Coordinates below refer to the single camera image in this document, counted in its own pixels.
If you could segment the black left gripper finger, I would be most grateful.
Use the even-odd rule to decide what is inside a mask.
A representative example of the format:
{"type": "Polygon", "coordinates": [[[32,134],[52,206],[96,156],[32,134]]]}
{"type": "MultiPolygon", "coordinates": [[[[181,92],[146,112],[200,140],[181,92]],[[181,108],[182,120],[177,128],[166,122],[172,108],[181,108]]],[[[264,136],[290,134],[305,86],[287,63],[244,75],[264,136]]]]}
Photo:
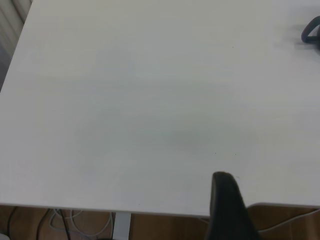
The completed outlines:
{"type": "Polygon", "coordinates": [[[206,240],[259,240],[235,178],[218,171],[212,176],[206,240]]]}

